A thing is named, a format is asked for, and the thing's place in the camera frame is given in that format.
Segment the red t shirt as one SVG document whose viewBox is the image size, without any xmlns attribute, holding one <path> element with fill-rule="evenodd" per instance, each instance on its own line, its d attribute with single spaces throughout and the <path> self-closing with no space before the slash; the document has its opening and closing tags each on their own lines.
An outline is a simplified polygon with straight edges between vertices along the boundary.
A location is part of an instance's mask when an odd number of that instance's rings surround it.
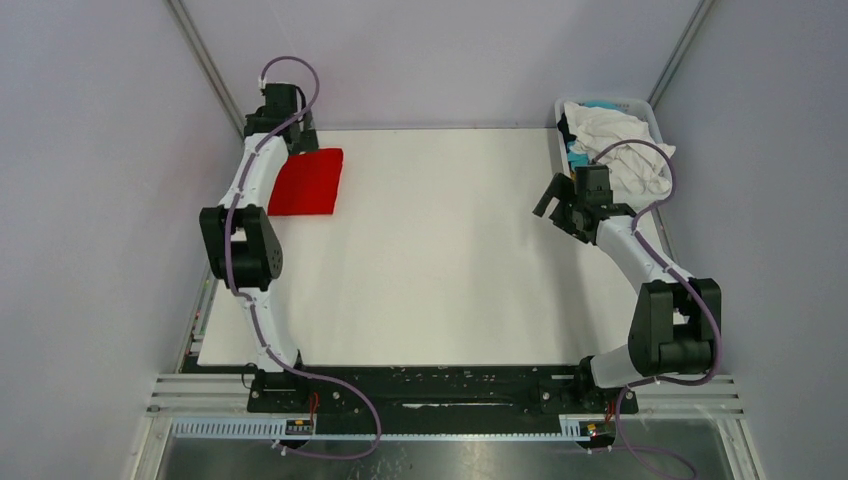
<svg viewBox="0 0 848 480">
<path fill-rule="evenodd" d="M 335 211 L 344 166 L 341 148 L 290 156 L 270 196 L 270 217 L 324 216 Z"/>
</svg>

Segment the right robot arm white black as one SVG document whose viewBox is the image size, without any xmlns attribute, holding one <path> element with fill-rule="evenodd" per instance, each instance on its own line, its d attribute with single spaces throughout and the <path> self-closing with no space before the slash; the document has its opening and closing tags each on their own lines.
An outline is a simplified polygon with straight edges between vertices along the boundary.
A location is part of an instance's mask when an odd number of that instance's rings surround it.
<svg viewBox="0 0 848 480">
<path fill-rule="evenodd" d="M 599 248 L 637 295 L 625 343 L 579 363 L 572 383 L 579 407 L 597 412 L 622 388 L 656 381 L 700 386 L 715 376 L 722 356 L 720 287 L 651 246 L 638 227 L 640 213 L 615 202 L 607 167 L 555 174 L 533 213 Z"/>
</svg>

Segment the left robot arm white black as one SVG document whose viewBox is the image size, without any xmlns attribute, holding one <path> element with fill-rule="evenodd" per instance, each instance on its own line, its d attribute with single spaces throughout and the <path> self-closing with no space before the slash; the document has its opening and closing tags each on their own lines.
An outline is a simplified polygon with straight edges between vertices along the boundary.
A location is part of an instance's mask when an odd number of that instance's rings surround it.
<svg viewBox="0 0 848 480">
<path fill-rule="evenodd" d="M 293 84 L 265 83 L 264 103 L 248 115 L 244 153 L 219 203 L 205 207 L 199 225 L 212 274 L 223 282 L 241 310 L 254 344 L 253 365 L 260 396 L 270 379 L 272 398 L 288 411 L 309 401 L 307 374 L 298 371 L 296 346 L 272 286 L 284 267 L 284 250 L 268 214 L 280 170 L 298 144 L 306 117 L 306 96 Z"/>
</svg>

